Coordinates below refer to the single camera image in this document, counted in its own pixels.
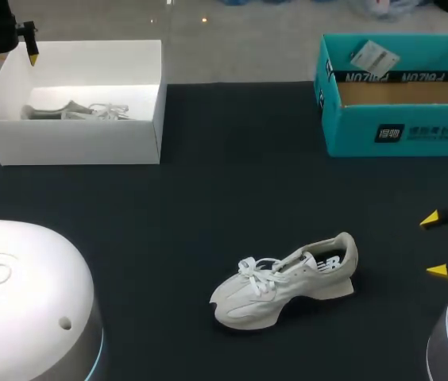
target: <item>grey floor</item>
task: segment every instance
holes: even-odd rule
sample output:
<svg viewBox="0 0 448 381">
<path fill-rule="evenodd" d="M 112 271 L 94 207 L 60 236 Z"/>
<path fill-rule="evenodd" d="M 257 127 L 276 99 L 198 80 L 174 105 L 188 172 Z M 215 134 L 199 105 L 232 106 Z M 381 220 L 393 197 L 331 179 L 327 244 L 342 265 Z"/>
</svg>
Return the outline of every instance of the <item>grey floor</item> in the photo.
<svg viewBox="0 0 448 381">
<path fill-rule="evenodd" d="M 398 22 L 358 17 L 348 1 L 224 6 L 218 0 L 10 0 L 38 40 L 148 40 L 166 47 L 170 83 L 312 79 L 323 33 L 448 33 L 448 14 L 424 6 Z M 0 66 L 5 59 L 0 56 Z"/>
</svg>

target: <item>dark tabletop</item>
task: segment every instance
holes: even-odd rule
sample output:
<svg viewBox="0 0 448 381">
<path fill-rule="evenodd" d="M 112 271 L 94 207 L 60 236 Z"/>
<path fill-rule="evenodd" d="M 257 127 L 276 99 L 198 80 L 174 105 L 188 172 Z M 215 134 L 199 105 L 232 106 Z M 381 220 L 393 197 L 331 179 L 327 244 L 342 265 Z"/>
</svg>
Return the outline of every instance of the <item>dark tabletop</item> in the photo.
<svg viewBox="0 0 448 381">
<path fill-rule="evenodd" d="M 311 83 L 170 86 L 162 164 L 0 167 L 0 219 L 83 254 L 115 380 L 426 379 L 448 282 L 448 158 L 332 159 Z M 277 326 L 214 323 L 212 291 L 253 256 L 351 233 L 356 296 L 296 302 Z"/>
</svg>

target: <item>brown cardboard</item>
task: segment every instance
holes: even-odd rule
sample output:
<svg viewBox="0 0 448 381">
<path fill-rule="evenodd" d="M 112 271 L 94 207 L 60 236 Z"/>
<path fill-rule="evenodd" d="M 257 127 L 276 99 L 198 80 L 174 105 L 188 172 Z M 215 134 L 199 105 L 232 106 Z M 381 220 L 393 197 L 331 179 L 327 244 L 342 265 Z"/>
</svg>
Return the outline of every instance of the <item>brown cardboard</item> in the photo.
<svg viewBox="0 0 448 381">
<path fill-rule="evenodd" d="M 448 104 L 448 82 L 338 83 L 343 106 Z"/>
</svg>

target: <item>shoe logo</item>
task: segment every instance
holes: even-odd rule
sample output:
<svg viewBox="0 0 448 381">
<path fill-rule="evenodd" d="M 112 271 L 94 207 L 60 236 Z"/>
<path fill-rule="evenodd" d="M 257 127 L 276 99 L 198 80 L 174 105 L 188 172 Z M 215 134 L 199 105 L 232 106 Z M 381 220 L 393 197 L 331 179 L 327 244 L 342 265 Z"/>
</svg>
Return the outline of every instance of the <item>shoe logo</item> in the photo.
<svg viewBox="0 0 448 381">
<path fill-rule="evenodd" d="M 325 271 L 336 268 L 341 263 L 341 259 L 338 256 L 332 256 L 328 258 L 326 262 L 318 262 L 318 270 Z"/>
</svg>

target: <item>shoe sole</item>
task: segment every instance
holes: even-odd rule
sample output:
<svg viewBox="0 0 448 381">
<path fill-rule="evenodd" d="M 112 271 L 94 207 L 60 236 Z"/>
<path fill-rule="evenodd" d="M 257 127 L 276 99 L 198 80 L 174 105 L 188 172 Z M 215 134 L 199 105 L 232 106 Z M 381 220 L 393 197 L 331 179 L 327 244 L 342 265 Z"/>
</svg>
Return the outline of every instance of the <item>shoe sole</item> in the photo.
<svg viewBox="0 0 448 381">
<path fill-rule="evenodd" d="M 344 298 L 346 296 L 350 296 L 354 294 L 353 284 L 351 283 L 351 279 L 347 279 L 344 282 L 336 283 L 332 286 L 322 288 L 320 290 L 311 291 L 307 294 L 296 295 L 293 298 L 302 296 L 306 298 L 311 298 L 314 300 L 331 300 L 337 298 Z M 293 299 L 289 299 L 282 307 L 278 310 L 273 311 L 268 316 L 263 317 L 262 319 L 251 321 L 249 323 L 238 323 L 238 324 L 230 324 L 229 322 L 220 321 L 215 318 L 220 324 L 224 325 L 227 328 L 241 330 L 241 331 L 252 331 L 257 329 L 265 329 L 271 327 L 277 323 L 279 319 L 280 313 L 283 308 Z"/>
</svg>

